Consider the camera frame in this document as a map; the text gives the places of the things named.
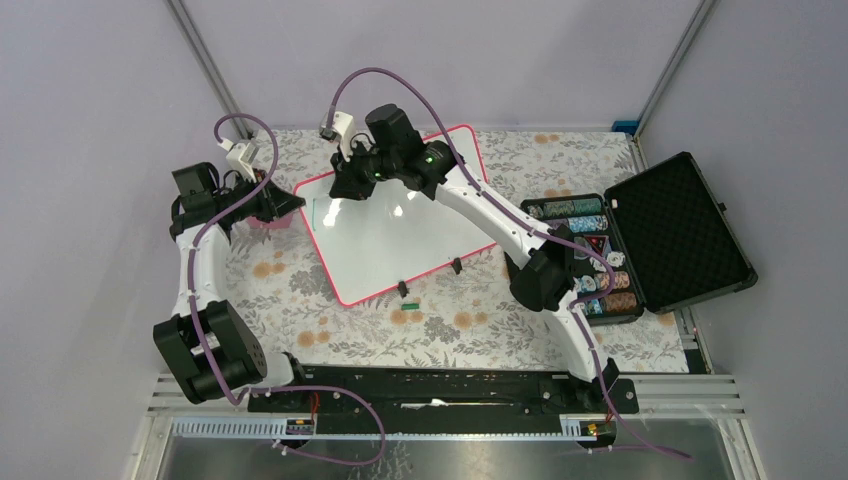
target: white wall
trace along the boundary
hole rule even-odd
[[[0,7],[0,478],[118,478],[221,111],[164,2]]]
[[[446,124],[609,128],[638,117],[698,0],[187,0],[242,110],[315,128],[339,83],[394,70]],[[370,75],[340,108],[388,102],[434,125],[403,87]]]
[[[695,156],[759,284],[698,307],[771,479],[845,478],[848,3],[722,2],[648,124]]]

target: metal post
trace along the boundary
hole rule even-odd
[[[654,110],[656,109],[657,102],[665,93],[669,82],[674,77],[680,63],[683,61],[683,58],[686,56],[686,53],[695,41],[695,37],[698,35],[698,32],[701,31],[704,24],[707,23],[710,14],[715,9],[715,6],[718,5],[718,2],[719,0],[701,0],[701,3],[698,4],[698,7],[695,9],[695,13],[689,20],[689,24],[686,25],[686,29],[680,37],[680,41],[677,43],[677,46],[674,48],[674,52],[671,54],[671,58],[668,59],[668,63],[666,64],[665,69],[663,69],[660,79],[657,81],[657,84],[648,96],[648,102],[645,104],[645,108],[643,108],[642,113],[639,114],[639,127],[636,129],[636,133],[634,134],[635,137],[638,138],[639,135],[642,134],[642,131],[645,129],[645,125],[648,123],[651,115],[653,115]]]
[[[218,70],[217,65],[215,65],[215,61],[212,60],[212,55],[209,54],[206,44],[203,43],[203,38],[200,36],[197,27],[195,27],[194,21],[192,21],[191,15],[189,15],[183,1],[165,0],[165,4],[168,5],[168,9],[180,27],[186,43],[191,47],[194,58],[197,59],[200,69],[203,70],[203,75],[209,81],[209,86],[212,87],[212,91],[215,93],[215,97],[218,98],[221,108],[228,114],[241,112],[235,98],[233,98],[233,94],[230,93],[230,89],[227,88],[227,84],[221,76],[221,72]],[[252,132],[244,119],[235,118],[232,122],[239,138],[244,140],[250,138]]]

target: white board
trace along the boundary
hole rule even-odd
[[[471,127],[448,132],[469,169],[488,182]],[[300,214],[346,307],[495,245],[465,217],[408,190],[400,180],[381,182],[368,200],[355,201],[330,198],[333,179],[333,172],[311,178],[295,186],[294,193],[306,200]]]

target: blue object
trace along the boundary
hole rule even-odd
[[[639,128],[639,120],[616,120],[612,124],[612,131],[617,133],[629,133],[636,135]]]

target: table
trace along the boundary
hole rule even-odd
[[[331,170],[332,145],[314,130],[275,130],[274,182],[291,191]],[[526,198],[603,192],[636,173],[618,133],[477,132],[489,184],[516,204]],[[257,166],[271,162],[264,132]],[[310,364],[560,370],[558,345],[544,322],[512,299],[500,247],[352,308],[336,300],[300,215],[288,228],[237,224],[227,264],[236,310],[266,352]],[[418,311],[402,311],[408,301]],[[626,325],[594,327],[622,371],[688,372],[672,314],[646,313]]]

